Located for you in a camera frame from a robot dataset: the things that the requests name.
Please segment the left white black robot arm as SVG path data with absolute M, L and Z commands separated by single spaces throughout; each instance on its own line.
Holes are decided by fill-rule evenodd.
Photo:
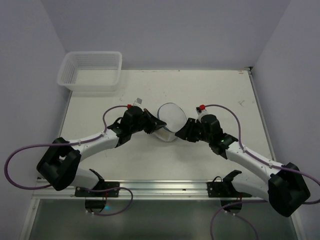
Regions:
M 166 122 L 147 109 L 128 106 L 122 117 L 111 125 L 105 125 L 99 133 L 75 142 L 62 137 L 55 139 L 36 169 L 56 191 L 73 186 L 98 193 L 103 189 L 104 179 L 93 169 L 80 168 L 80 162 L 97 153 L 124 145 L 135 133 L 144 131 L 152 134 L 165 126 Z

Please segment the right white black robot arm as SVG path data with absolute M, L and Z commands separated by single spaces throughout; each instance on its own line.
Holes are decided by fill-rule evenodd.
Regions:
M 270 203 L 274 210 L 289 217 L 311 196 L 299 168 L 288 163 L 284 165 L 269 160 L 263 164 L 241 149 L 240 141 L 227 134 L 215 115 L 206 114 L 198 119 L 189 118 L 175 136 L 188 141 L 203 141 L 218 156 L 246 168 L 254 178 L 240 170 L 233 170 L 221 182 L 208 182 L 208 190 L 220 197 L 235 197 L 244 193 Z

